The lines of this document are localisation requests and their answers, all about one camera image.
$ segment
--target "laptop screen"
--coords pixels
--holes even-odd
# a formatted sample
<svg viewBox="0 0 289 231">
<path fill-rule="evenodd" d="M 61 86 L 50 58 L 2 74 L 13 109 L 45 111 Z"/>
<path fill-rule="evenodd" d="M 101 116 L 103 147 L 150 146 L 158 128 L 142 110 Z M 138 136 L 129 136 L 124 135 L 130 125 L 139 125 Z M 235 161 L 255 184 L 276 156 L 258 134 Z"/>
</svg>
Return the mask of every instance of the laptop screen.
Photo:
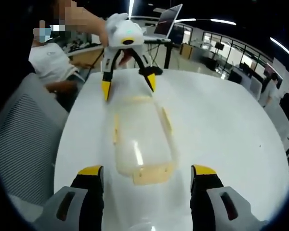
<svg viewBox="0 0 289 231">
<path fill-rule="evenodd" d="M 165 35 L 167 38 L 171 32 L 174 21 L 182 8 L 182 4 L 174 6 L 168 10 L 165 10 L 159 18 L 158 24 L 155 28 L 154 34 Z"/>
</svg>

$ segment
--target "black ceiling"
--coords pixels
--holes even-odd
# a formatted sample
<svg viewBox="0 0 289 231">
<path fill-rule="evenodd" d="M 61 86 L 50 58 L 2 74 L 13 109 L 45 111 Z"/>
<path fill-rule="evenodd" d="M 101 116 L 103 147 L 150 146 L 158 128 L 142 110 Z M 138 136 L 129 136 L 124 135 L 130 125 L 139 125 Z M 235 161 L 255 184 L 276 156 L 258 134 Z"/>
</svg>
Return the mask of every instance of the black ceiling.
<svg viewBox="0 0 289 231">
<path fill-rule="evenodd" d="M 128 12 L 129 0 L 76 0 L 100 17 Z M 289 63 L 289 56 L 270 41 L 274 37 L 289 49 L 289 0 L 134 0 L 132 15 L 155 16 L 156 7 L 167 9 L 183 4 L 179 19 L 223 19 L 236 26 L 196 21 L 188 23 L 203 30 L 224 34 Z"/>
</svg>

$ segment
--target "white round table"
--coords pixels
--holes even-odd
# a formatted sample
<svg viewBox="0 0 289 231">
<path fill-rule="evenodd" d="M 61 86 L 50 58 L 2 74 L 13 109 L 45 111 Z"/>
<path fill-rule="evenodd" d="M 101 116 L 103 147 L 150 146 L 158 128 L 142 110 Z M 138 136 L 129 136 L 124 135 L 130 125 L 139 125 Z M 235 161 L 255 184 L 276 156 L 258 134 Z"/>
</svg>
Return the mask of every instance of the white round table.
<svg viewBox="0 0 289 231">
<path fill-rule="evenodd" d="M 112 195 L 116 192 L 107 192 L 107 188 L 113 184 L 116 186 L 111 190 L 124 189 L 107 174 L 114 151 L 112 140 L 105 139 L 107 110 L 118 96 L 151 93 L 137 69 L 116 70 L 109 102 L 105 102 L 101 80 L 101 73 L 89 76 L 69 114 L 56 159 L 54 192 L 70 186 L 81 169 L 103 165 L 103 230 L 115 227 L 119 231 L 118 214 L 125 208 L 113 209 Z M 270 219 L 288 191 L 289 168 L 282 141 L 258 102 L 239 84 L 176 70 L 164 70 L 156 77 L 153 97 L 166 108 L 179 149 L 179 167 L 172 180 L 180 192 L 169 200 L 167 208 L 179 203 L 177 211 L 182 212 L 185 224 L 181 230 L 192 230 L 189 200 L 190 167 L 194 164 L 213 168 L 224 186 L 231 186 L 249 201 L 256 218 Z M 145 196 L 150 192 L 144 186 L 141 193 Z M 127 208 L 141 206 L 133 205 L 134 199 L 124 201 Z"/>
</svg>

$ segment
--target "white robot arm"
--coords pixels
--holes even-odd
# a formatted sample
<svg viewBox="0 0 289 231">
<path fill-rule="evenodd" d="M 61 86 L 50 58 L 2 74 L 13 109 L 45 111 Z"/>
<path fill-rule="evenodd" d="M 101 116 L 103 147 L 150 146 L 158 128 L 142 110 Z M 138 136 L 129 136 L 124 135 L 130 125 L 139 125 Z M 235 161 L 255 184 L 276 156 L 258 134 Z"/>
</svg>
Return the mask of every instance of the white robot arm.
<svg viewBox="0 0 289 231">
<path fill-rule="evenodd" d="M 138 63 L 144 78 L 152 91 L 155 90 L 155 74 L 152 72 L 151 57 L 145 52 L 144 35 L 138 24 L 127 20 L 127 13 L 114 14 L 106 21 L 108 47 L 104 50 L 102 61 L 102 89 L 108 100 L 115 63 L 121 50 L 129 50 Z"/>
</svg>

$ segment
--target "face mask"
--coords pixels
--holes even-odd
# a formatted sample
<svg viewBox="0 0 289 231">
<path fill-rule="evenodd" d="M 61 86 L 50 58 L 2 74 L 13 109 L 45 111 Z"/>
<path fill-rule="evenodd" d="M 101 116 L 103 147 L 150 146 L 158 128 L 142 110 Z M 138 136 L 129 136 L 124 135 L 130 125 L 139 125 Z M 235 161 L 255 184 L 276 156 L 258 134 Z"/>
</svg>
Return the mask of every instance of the face mask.
<svg viewBox="0 0 289 231">
<path fill-rule="evenodd" d="M 38 35 L 34 35 L 34 39 L 44 43 L 47 42 L 51 37 L 52 30 L 50 28 L 37 28 Z"/>
</svg>

